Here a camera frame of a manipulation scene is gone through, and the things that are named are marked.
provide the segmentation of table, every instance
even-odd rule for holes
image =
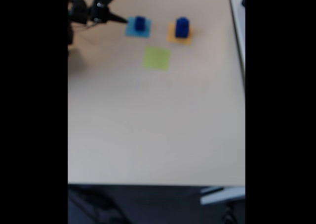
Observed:
[[[68,183],[245,185],[245,95],[229,0],[114,0],[152,19],[75,26],[68,58]],[[192,45],[166,41],[185,16]],[[142,67],[145,47],[171,50],[168,71]]]

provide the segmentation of cable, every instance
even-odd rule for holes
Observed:
[[[81,206],[81,204],[77,203],[74,199],[72,199],[71,197],[68,198],[70,201],[72,201],[72,203],[79,208],[87,217],[89,217],[95,224],[98,223],[98,220],[96,220],[90,213],[88,213],[83,206]]]
[[[78,30],[74,30],[75,32],[81,32],[81,31],[85,31],[87,29],[90,29],[91,27],[94,27],[96,26],[97,24],[99,23],[93,23],[92,25],[82,25],[82,26],[79,26],[79,25],[76,25],[75,28],[79,28]]]

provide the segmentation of floor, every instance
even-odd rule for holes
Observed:
[[[225,204],[199,203],[203,187],[80,185],[111,197],[133,224],[222,224]],[[234,204],[238,224],[245,224],[245,201]],[[93,223],[76,206],[68,204],[69,224]]]

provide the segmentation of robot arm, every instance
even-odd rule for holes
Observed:
[[[88,20],[95,24],[106,23],[107,21],[116,21],[127,23],[127,20],[110,12],[108,4],[113,0],[93,0],[91,7],[87,7],[84,0],[68,0],[72,4],[68,10],[68,45],[72,44],[74,32],[71,22],[86,24]]]

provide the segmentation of colored paper square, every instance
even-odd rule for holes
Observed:
[[[192,41],[192,32],[193,29],[190,27],[189,29],[189,35],[187,38],[176,38],[175,36],[176,32],[176,24],[175,23],[170,23],[169,28],[168,28],[168,35],[167,35],[167,41],[170,43],[177,43],[177,44],[183,44],[183,45],[190,45]]]
[[[170,61],[170,50],[158,47],[147,47],[143,66],[148,69],[168,70]]]
[[[145,30],[144,31],[136,31],[135,30],[135,17],[129,17],[127,21],[126,26],[126,36],[134,36],[134,37],[143,37],[143,38],[149,38],[150,36],[150,29],[152,26],[151,19],[145,20]]]

